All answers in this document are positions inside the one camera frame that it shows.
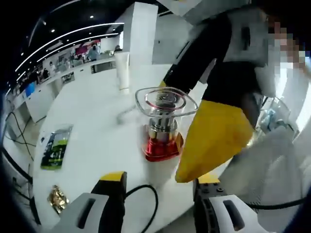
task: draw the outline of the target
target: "led strip light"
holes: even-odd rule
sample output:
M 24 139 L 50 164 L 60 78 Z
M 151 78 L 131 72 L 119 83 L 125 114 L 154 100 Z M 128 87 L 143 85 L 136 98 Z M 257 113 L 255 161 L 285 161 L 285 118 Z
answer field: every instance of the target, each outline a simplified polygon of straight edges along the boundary
M 71 43 L 69 43 L 69 44 L 66 44 L 66 45 L 64 45 L 64 46 L 62 46 L 62 47 L 60 47 L 60 48 L 57 48 L 57 49 L 55 49 L 54 51 L 52 51 L 52 52 L 46 54 L 45 56 L 41 57 L 37 62 L 41 61 L 42 59 L 46 58 L 47 56 L 51 55 L 52 53 L 54 53 L 54 52 L 56 52 L 56 51 L 59 51 L 59 50 L 63 49 L 64 47 L 67 47 L 67 46 L 69 46 L 69 45 L 78 43 L 78 42 L 83 41 L 83 40 L 88 40 L 88 39 L 93 39 L 93 38 L 96 38 L 96 37 L 102 37 L 102 36 L 108 36 L 108 35 L 118 35 L 118 33 L 96 35 L 96 36 L 91 36 L 91 37 L 88 37 L 88 38 L 84 38 L 84 39 L 81 39 L 81 40 L 77 40 L 77 41 L 71 42 Z
M 97 25 L 93 25 L 93 26 L 88 26 L 88 27 L 85 27 L 85 28 L 80 28 L 80 29 L 77 29 L 77 30 L 74 30 L 72 32 L 69 32 L 69 33 L 66 33 L 66 34 L 63 34 L 53 40 L 51 40 L 50 42 L 46 43 L 45 45 L 41 46 L 40 48 L 38 48 L 36 51 L 34 51 L 32 54 L 29 55 L 29 57 L 27 57 L 15 70 L 18 71 L 18 69 L 25 63 L 29 60 L 29 58 L 31 58 L 33 55 L 35 55 L 38 51 L 40 51 L 41 49 L 43 49 L 44 47 L 46 47 L 47 45 L 49 45 L 50 43 L 64 37 L 64 36 L 67 36 L 67 35 L 70 35 L 72 33 L 76 33 L 76 32 L 79 32 L 79 31 L 82 31 L 82 30 L 85 30 L 85 29 L 89 29 L 89 28 L 95 28 L 95 27 L 101 27 L 101 26 L 109 26 L 109 25 L 122 25 L 124 23 L 103 23 L 103 24 L 97 24 Z
M 9 90 L 6 92 L 5 96 L 7 96 L 7 95 L 10 93 L 10 91 L 11 91 L 11 89 L 9 89 Z
M 18 80 L 20 80 L 20 78 L 21 78 L 25 73 L 26 73 L 26 71 L 24 71 L 24 72 L 19 76 L 19 78 L 16 79 L 16 82 L 17 82 Z

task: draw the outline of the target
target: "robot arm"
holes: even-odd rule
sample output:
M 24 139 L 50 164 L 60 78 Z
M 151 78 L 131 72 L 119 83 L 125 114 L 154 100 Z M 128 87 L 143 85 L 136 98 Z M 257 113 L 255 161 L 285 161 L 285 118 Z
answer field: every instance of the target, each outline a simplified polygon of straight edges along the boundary
M 83 193 L 67 206 L 49 232 L 120 233 L 125 191 L 126 172 L 103 176 L 92 193 Z M 193 181 L 193 201 L 197 233 L 267 233 L 259 225 L 257 214 L 235 195 L 227 195 L 219 180 L 209 175 Z
M 208 173 L 240 152 L 252 137 L 263 99 L 255 68 L 267 63 L 264 21 L 260 10 L 247 8 L 221 13 L 200 24 L 197 36 L 186 44 L 163 79 L 161 86 L 189 93 L 216 59 L 187 134 L 177 182 Z

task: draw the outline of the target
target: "green package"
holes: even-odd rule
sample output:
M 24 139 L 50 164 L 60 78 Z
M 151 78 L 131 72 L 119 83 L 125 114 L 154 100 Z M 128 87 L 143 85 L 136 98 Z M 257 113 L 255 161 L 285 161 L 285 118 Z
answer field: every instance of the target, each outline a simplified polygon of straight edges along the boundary
M 43 152 L 41 169 L 57 170 L 62 167 L 72 126 L 51 133 L 48 144 Z

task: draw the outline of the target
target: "round table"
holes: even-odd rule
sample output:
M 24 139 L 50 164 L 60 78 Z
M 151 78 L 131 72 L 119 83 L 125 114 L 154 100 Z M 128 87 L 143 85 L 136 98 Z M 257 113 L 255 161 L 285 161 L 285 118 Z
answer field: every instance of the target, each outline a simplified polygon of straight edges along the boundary
M 122 113 L 135 104 L 136 90 L 158 86 L 169 68 L 170 65 L 131 67 L 129 94 L 119 92 L 115 69 L 92 74 L 63 87 L 41 127 L 35 149 L 33 192 L 44 229 L 51 229 L 60 219 L 47 201 L 53 185 L 59 186 L 72 202 L 82 193 L 91 192 L 99 178 L 112 171 L 127 172 L 127 191 L 147 183 L 138 148 L 136 110 Z M 199 103 L 205 88 L 199 83 L 191 97 Z M 73 128 L 62 168 L 42 170 L 40 163 L 51 132 L 66 124 L 72 124 Z M 211 173 L 220 176 L 226 165 Z M 192 182 L 176 183 L 173 177 L 157 190 L 158 211 L 147 232 L 160 230 L 193 205 Z M 155 198 L 149 189 L 129 196 L 125 201 L 122 231 L 140 232 L 154 208 Z

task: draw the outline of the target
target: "ceiling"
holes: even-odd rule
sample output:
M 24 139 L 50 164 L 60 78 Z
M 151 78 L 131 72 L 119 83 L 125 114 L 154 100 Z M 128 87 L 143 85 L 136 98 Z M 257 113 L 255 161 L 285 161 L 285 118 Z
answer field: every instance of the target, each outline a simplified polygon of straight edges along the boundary
M 159 6 L 158 13 L 168 10 L 156 0 L 51 0 L 34 4 L 33 8 L 28 8 L 28 14 L 24 17 L 25 20 L 19 22 L 21 30 L 19 30 L 17 43 L 14 47 L 14 65 L 10 67 L 13 69 L 10 74 L 13 74 L 14 77 L 11 77 L 10 80 L 16 80 L 18 74 L 28 68 L 34 68 L 36 61 L 48 53 L 46 49 L 56 44 L 57 41 L 38 51 L 15 73 L 14 70 L 41 46 L 61 35 L 83 27 L 113 23 L 136 1 Z M 64 43 L 63 45 L 66 45 L 90 36 L 105 34 L 109 27 L 100 26 L 82 30 L 65 36 L 61 40 Z M 113 33 L 120 33 L 121 31 L 123 31 L 123 26 L 116 25 Z

